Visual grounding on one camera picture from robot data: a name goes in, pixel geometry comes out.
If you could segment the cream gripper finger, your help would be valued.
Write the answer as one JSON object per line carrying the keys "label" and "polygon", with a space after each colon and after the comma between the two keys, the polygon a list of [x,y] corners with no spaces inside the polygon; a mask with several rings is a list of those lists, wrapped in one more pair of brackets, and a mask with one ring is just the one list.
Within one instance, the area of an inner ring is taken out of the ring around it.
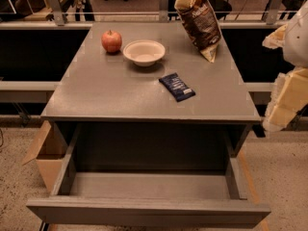
{"label": "cream gripper finger", "polygon": [[274,32],[265,37],[262,45],[269,49],[283,48],[285,45],[286,29],[287,25],[279,27]]}
{"label": "cream gripper finger", "polygon": [[279,73],[270,95],[263,127],[270,132],[281,131],[308,104],[308,68],[296,67]]}

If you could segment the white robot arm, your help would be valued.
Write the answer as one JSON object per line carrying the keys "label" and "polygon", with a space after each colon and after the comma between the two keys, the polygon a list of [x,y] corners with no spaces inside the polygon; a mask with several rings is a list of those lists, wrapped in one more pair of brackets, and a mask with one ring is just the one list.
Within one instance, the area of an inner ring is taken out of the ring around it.
{"label": "white robot arm", "polygon": [[308,104],[308,1],[262,44],[270,49],[281,47],[283,59],[295,67],[279,73],[271,91],[263,127],[276,132],[286,128]]}

